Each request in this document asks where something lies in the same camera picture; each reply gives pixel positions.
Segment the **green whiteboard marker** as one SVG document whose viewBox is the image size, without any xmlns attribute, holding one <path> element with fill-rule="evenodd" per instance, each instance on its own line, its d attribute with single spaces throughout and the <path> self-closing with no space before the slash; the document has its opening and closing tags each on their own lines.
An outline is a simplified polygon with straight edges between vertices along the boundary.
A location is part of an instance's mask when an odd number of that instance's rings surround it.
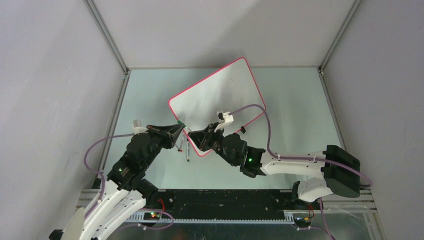
<svg viewBox="0 0 424 240">
<path fill-rule="evenodd" d="M 192 132 L 192 130 L 182 121 L 178 120 L 177 123 L 183 126 L 183 129 L 187 134 Z"/>
</svg>

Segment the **pink-framed whiteboard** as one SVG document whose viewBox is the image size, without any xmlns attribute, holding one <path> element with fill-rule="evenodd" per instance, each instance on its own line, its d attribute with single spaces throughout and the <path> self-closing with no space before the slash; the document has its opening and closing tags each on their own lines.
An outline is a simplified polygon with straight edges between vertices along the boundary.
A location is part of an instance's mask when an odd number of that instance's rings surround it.
<svg viewBox="0 0 424 240">
<path fill-rule="evenodd" d="M 244 57 L 225 65 L 208 77 L 188 87 L 168 101 L 174 117 L 186 125 L 187 130 L 203 130 L 218 122 L 219 112 L 236 113 L 233 122 L 224 127 L 224 134 L 239 133 L 263 115 L 266 104 L 253 72 Z"/>
</svg>

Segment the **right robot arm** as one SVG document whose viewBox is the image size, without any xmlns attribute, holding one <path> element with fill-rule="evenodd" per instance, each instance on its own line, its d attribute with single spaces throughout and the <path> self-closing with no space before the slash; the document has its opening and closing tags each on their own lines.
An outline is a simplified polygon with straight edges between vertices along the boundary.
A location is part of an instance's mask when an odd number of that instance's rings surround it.
<svg viewBox="0 0 424 240">
<path fill-rule="evenodd" d="M 292 187 L 290 201 L 297 209 L 332 194 L 345 198 L 360 196 L 361 163 L 337 145 L 327 145 L 325 150 L 305 156 L 281 156 L 248 146 L 237 133 L 224 135 L 217 126 L 218 123 L 211 123 L 187 136 L 199 150 L 215 152 L 250 178 L 277 174 L 306 176 L 307 180 L 297 181 Z"/>
</svg>

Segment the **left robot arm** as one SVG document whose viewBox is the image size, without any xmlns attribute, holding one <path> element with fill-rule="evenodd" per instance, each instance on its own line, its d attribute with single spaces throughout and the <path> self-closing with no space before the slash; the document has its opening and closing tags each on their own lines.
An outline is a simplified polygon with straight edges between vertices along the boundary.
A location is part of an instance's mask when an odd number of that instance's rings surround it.
<svg viewBox="0 0 424 240">
<path fill-rule="evenodd" d="M 158 202 L 158 189 L 146 178 L 146 171 L 161 150 L 172 149 L 185 125 L 142 126 L 133 121 L 133 132 L 123 156 L 104 176 L 100 191 L 81 207 L 64 229 L 55 229 L 50 240 L 106 240 L 131 215 Z"/>
</svg>

